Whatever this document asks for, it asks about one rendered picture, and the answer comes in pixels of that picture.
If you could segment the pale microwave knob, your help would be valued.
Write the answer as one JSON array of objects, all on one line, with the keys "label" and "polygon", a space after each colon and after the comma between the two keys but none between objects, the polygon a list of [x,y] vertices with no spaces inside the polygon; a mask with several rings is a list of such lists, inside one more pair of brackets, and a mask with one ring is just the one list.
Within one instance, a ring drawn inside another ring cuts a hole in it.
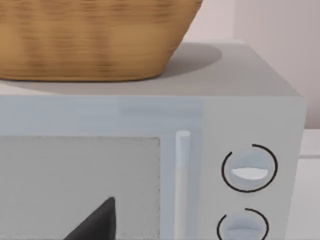
[{"label": "pale microwave knob", "polygon": [[250,191],[264,186],[273,174],[272,156],[260,148],[233,153],[227,160],[226,176],[237,189]]},{"label": "pale microwave knob", "polygon": [[225,240],[261,240],[265,234],[264,221],[253,213],[230,215],[223,221]]}]

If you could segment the pale microwave oven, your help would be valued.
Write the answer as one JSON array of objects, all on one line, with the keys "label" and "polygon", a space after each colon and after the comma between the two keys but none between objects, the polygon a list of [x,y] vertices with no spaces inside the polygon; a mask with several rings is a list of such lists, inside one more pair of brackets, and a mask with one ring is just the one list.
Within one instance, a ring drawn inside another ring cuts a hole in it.
[{"label": "pale microwave oven", "polygon": [[[200,132],[190,137],[185,240],[225,240],[228,216],[264,222],[261,240],[284,240],[305,124],[301,95],[243,42],[185,42],[158,78],[113,83],[14,82],[0,96],[189,97],[202,101]],[[259,148],[273,158],[269,181],[253,190],[226,176],[232,154]]]}]

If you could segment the woven wicker basket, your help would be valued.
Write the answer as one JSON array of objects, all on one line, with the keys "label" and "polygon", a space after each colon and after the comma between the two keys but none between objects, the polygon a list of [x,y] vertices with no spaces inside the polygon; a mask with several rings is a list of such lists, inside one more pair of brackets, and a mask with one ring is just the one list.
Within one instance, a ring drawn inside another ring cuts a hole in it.
[{"label": "woven wicker basket", "polygon": [[0,79],[161,75],[203,0],[0,0]]}]

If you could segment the pale microwave door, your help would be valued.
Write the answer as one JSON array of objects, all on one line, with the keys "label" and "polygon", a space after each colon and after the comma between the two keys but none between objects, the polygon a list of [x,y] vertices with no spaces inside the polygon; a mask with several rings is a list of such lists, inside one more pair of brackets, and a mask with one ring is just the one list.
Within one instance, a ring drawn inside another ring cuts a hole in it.
[{"label": "pale microwave door", "polygon": [[119,239],[174,237],[197,97],[0,96],[0,240],[63,240],[107,198]]}]

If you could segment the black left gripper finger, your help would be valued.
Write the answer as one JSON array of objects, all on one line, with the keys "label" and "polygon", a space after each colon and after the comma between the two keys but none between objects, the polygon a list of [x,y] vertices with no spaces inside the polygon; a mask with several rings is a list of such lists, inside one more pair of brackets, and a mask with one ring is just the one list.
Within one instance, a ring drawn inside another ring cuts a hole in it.
[{"label": "black left gripper finger", "polygon": [[116,200],[109,197],[63,240],[116,240]]}]

